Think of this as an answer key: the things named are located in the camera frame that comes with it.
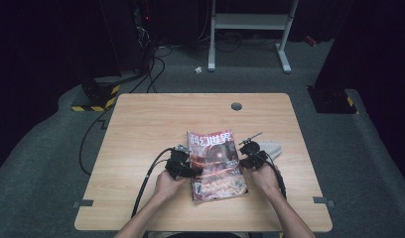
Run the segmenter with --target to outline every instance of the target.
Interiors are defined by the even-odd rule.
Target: black cable
[[[107,109],[106,111],[104,111],[100,116],[98,116],[98,117],[93,121],[93,123],[91,123],[91,125],[88,127],[87,131],[85,132],[84,136],[82,137],[81,144],[80,144],[80,146],[79,146],[79,152],[78,152],[78,162],[79,162],[79,166],[81,167],[81,170],[82,170],[86,175],[88,175],[88,176],[91,176],[91,172],[88,172],[88,171],[85,169],[84,165],[82,164],[82,147],[84,146],[85,138],[87,137],[87,135],[88,135],[88,133],[90,132],[90,130],[91,130],[91,128],[93,127],[93,125],[94,125],[96,122],[98,122],[98,121],[99,121],[99,122],[102,121],[102,120],[100,120],[100,118],[102,118],[102,117],[103,117],[108,111],[110,111],[112,108],[113,108],[113,105],[110,106],[109,109]]]
[[[170,51],[169,51],[168,53],[164,54],[164,55],[161,55],[161,56],[156,56],[156,54],[155,54],[155,57],[156,57],[156,58],[164,58],[164,57],[169,56],[169,55],[174,51],[174,48],[173,48],[172,46],[158,47],[158,48],[156,49],[156,51],[157,51],[157,50],[160,50],[160,49],[165,49],[165,48],[169,48]]]
[[[222,50],[222,49],[219,48],[219,47],[215,47],[215,48],[216,48],[218,51],[222,52],[222,53],[232,53],[232,52],[237,51],[241,46],[242,46],[242,42],[241,42],[241,41],[238,41],[238,42],[237,42],[237,47],[234,48],[233,50],[230,50],[230,51]]]
[[[139,74],[133,75],[133,76],[129,76],[127,78],[123,78],[119,81],[114,81],[114,82],[99,82],[98,85],[99,86],[116,86],[116,85],[120,85],[123,84],[125,82],[129,82],[129,81],[134,81],[140,77],[142,77],[147,71],[146,70],[141,70]]]
[[[162,70],[160,70],[160,72],[156,75],[156,77],[154,79],[151,80],[150,85],[147,87],[147,92],[150,91],[150,87],[154,86],[154,83],[156,82],[156,80],[159,78],[160,74],[162,74],[162,72],[165,70],[165,62],[162,59],[159,58],[154,58],[155,60],[159,60],[162,64],[163,64],[163,68]]]
[[[162,161],[156,163],[156,165],[154,165],[154,167],[157,167],[157,165],[159,165],[159,164],[162,163],[162,162],[166,162],[166,161],[167,161],[167,160],[162,160]]]
[[[205,21],[204,21],[204,24],[203,24],[202,33],[201,33],[200,36],[199,36],[199,40],[202,38],[203,33],[205,32],[205,28],[206,28],[206,26],[208,25],[208,15],[209,15],[209,1],[206,0]]]
[[[149,90],[150,90],[150,87],[151,87],[151,85],[153,85],[153,76],[151,75],[151,72],[153,71],[153,68],[154,68],[154,55],[152,56],[152,64],[151,64],[151,67],[150,67],[150,72],[149,72],[149,77],[150,77],[150,85],[147,87],[147,93],[149,93]]]
[[[141,85],[141,83],[143,83],[146,79],[147,79],[147,77],[149,77],[149,75],[150,75],[150,71],[147,73],[147,75],[137,84],[137,85],[135,85],[135,87],[134,88],[132,88],[132,90],[131,91],[129,91],[129,93],[132,93],[132,92],[134,92],[135,91],[135,89],[137,89],[137,87],[138,86],[140,86]]]
[[[149,87],[151,86],[151,88],[153,88],[153,92],[154,93],[157,93],[157,89],[156,89],[156,85],[154,84],[154,78],[153,78],[153,76],[152,76],[152,74],[150,73],[150,85],[149,85]]]
[[[272,45],[275,43],[277,43],[277,39],[271,40],[271,41],[264,39],[262,42],[259,42],[259,43],[250,43],[250,42],[242,41],[242,46],[243,47],[262,47],[262,46]]]
[[[234,36],[229,36],[229,37],[219,37],[222,42],[226,44],[237,44],[240,43],[242,40],[240,39],[239,36],[234,35]]]
[[[143,180],[143,183],[141,184],[141,188],[140,191],[138,192],[137,195],[137,199],[135,200],[135,205],[134,205],[134,209],[132,211],[132,215],[131,217],[133,217],[135,214],[137,214],[137,210],[138,210],[138,205],[140,204],[140,200],[141,200],[141,196],[143,195],[144,189],[146,188],[147,185],[147,181],[149,180],[150,174],[153,171],[153,169],[158,165],[157,161],[159,161],[159,159],[168,151],[173,151],[174,148],[168,148],[165,149],[162,153],[159,154],[159,156],[154,160],[153,164],[151,165],[149,171],[146,174],[146,177]]]
[[[97,120],[97,122],[101,122],[101,130],[107,130],[106,120]]]
[[[271,159],[270,155],[268,155],[267,153],[265,153],[265,154],[267,155],[267,157],[270,158],[271,163],[268,162],[267,160],[265,160],[264,158],[262,158],[262,157],[256,155],[256,153],[254,154],[254,153],[252,153],[252,152],[250,152],[250,151],[248,151],[248,152],[250,153],[248,156],[255,156],[256,158],[258,158],[258,159],[260,159],[261,161],[263,161],[264,163],[266,163],[269,167],[271,167],[271,169],[273,169],[273,172],[274,172],[274,174],[276,175],[277,182],[278,182],[278,184],[279,184],[280,191],[281,191],[283,197],[284,197],[285,199],[287,199],[286,186],[284,185],[283,177],[281,176],[280,172],[277,171],[276,167],[274,166],[273,159]]]

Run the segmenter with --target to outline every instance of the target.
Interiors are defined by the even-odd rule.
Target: white shelf frame
[[[215,29],[247,29],[247,30],[281,30],[283,36],[279,44],[276,44],[277,54],[283,66],[283,71],[290,73],[289,61],[284,48],[289,32],[295,18],[299,0],[294,0],[289,14],[216,14],[215,0],[212,0],[211,29],[208,51],[208,71],[215,71]]]

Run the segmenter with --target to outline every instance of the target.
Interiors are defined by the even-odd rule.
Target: round hole
[[[239,111],[240,109],[242,109],[242,104],[240,104],[238,102],[233,102],[231,104],[231,109],[233,109],[235,111]]]

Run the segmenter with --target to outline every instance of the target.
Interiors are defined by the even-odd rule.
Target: magazine page
[[[210,201],[248,192],[231,130],[188,132],[191,167],[202,174],[191,179],[193,200]]]

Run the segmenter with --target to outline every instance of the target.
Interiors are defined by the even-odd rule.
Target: light wood tabletop
[[[231,104],[240,103],[241,110]],[[157,93],[122,94],[113,111],[75,220],[78,230],[119,230],[131,217],[134,203],[155,158],[165,149],[188,146],[187,131],[211,133],[231,129],[238,143],[262,132],[253,141],[279,143],[280,168],[289,203],[315,232],[333,227],[327,206],[314,203],[322,192],[292,103],[284,93]],[[161,160],[169,159],[170,153]],[[141,198],[142,207],[154,191],[161,163]],[[280,231],[274,209],[244,170],[249,192],[241,197],[194,202],[191,184],[166,203],[150,231]]]

